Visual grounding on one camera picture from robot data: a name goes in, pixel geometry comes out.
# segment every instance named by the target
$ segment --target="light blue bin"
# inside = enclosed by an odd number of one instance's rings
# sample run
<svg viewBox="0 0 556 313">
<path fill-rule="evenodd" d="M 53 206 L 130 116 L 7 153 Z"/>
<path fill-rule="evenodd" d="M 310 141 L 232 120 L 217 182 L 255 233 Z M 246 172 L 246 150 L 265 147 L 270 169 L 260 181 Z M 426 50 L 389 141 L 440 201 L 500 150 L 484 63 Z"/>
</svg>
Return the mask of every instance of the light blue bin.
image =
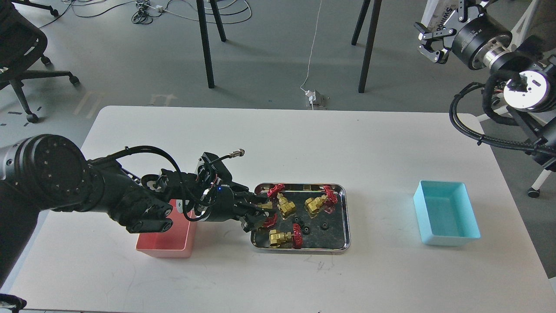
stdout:
<svg viewBox="0 0 556 313">
<path fill-rule="evenodd" d="M 464 183 L 421 180 L 413 202 L 424 244 L 457 247 L 481 237 Z"/>
</svg>

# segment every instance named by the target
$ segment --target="chair caster wheel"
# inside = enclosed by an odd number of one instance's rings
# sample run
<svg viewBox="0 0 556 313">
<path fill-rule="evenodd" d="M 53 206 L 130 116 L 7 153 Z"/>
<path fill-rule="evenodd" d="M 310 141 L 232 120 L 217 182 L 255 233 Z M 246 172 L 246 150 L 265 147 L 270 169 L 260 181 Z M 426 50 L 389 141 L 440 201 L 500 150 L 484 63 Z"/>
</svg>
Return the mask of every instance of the chair caster wheel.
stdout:
<svg viewBox="0 0 556 313">
<path fill-rule="evenodd" d="M 79 82 L 79 78 L 77 76 L 70 76 L 69 82 L 75 85 Z"/>
<path fill-rule="evenodd" d="M 535 190 L 531 187 L 527 191 L 527 195 L 530 196 L 531 198 L 538 198 L 540 196 L 540 190 Z"/>
<path fill-rule="evenodd" d="M 41 57 L 41 62 L 42 62 L 44 65 L 48 65 L 48 64 L 51 63 L 50 59 L 49 59 L 48 57 L 46 57 L 46 56 L 42 56 L 42 57 Z"/>
<path fill-rule="evenodd" d="M 29 123 L 36 123 L 38 122 L 38 116 L 37 114 L 33 113 L 33 114 L 27 114 L 27 121 Z"/>
</svg>

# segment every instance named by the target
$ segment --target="small black nut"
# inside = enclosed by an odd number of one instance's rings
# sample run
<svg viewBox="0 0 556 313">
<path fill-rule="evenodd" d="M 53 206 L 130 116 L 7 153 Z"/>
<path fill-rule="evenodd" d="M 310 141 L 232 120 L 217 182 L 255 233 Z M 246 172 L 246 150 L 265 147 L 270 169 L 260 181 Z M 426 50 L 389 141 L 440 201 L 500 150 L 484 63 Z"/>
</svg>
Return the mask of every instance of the small black nut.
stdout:
<svg viewBox="0 0 556 313">
<path fill-rule="evenodd" d="M 305 223 L 301 220 L 301 218 L 299 217 L 294 217 L 291 222 L 293 224 L 299 224 L 299 226 L 303 227 L 305 225 Z"/>
</svg>

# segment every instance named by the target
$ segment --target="metal tray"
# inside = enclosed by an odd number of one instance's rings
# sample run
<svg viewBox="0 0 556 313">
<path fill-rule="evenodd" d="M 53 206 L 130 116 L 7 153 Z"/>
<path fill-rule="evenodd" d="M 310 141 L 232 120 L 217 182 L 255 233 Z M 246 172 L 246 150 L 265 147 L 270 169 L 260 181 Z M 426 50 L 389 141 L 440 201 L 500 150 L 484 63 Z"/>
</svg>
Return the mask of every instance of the metal tray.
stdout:
<svg viewBox="0 0 556 313">
<path fill-rule="evenodd" d="M 255 187 L 255 194 L 266 194 L 274 183 L 262 183 Z M 276 224 L 270 229 L 259 228 L 251 232 L 251 243 L 264 252 L 277 253 L 330 253 L 342 252 L 349 248 L 350 235 L 348 223 L 348 210 L 346 207 L 346 193 L 338 184 L 286 184 L 281 192 L 289 201 L 295 203 L 297 211 L 295 214 L 283 219 L 280 212 Z M 332 213 L 321 211 L 316 217 L 310 218 L 305 209 L 305 200 L 319 197 L 324 193 L 324 185 L 328 185 L 338 197 L 338 203 Z M 292 244 L 284 244 L 280 247 L 269 246 L 269 231 L 278 229 L 281 232 L 293 233 L 293 220 L 300 218 L 304 225 L 309 226 L 311 232 L 303 235 L 303 245 L 300 249 L 292 248 Z M 328 224 L 328 229 L 322 229 L 323 223 Z"/>
</svg>

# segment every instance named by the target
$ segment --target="plastic container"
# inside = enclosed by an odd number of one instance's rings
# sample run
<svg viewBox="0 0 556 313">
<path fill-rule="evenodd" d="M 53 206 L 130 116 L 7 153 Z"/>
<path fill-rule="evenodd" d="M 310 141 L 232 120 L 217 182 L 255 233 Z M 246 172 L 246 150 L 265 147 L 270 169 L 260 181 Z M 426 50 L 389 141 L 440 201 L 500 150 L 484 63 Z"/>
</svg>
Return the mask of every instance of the plastic container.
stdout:
<svg viewBox="0 0 556 313">
<path fill-rule="evenodd" d="M 171 200 L 172 213 L 168 216 L 173 221 L 172 227 L 164 233 L 139 234 L 135 249 L 158 258 L 188 258 L 193 250 L 193 239 L 197 223 L 188 221 L 176 207 L 176 200 Z"/>
<path fill-rule="evenodd" d="M 481 237 L 464 183 L 421 180 L 413 201 L 424 244 L 462 246 Z"/>
</svg>

